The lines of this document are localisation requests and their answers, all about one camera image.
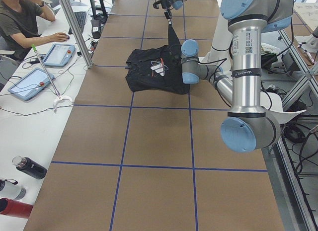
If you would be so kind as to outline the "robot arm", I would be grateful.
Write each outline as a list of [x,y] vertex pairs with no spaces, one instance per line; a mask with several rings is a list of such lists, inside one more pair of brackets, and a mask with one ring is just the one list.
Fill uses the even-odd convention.
[[261,105],[261,35],[291,24],[294,0],[222,0],[218,25],[204,64],[198,44],[186,40],[181,46],[182,79],[185,84],[207,80],[230,103],[221,137],[239,153],[274,144],[280,122]]
[[186,1],[187,0],[155,0],[155,2],[153,3],[153,8],[159,9],[159,6],[161,6],[164,10],[165,17],[168,20],[168,24],[172,25],[171,10],[179,10]]

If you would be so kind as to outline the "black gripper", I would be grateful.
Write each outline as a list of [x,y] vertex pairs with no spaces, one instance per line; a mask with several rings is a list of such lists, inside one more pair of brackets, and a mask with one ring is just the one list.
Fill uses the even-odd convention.
[[164,10],[164,15],[166,19],[168,20],[169,25],[172,25],[172,14],[170,11],[170,9],[173,8],[172,4],[173,4],[172,0],[157,0],[153,3],[154,9],[159,9],[159,6],[162,7],[162,9]]

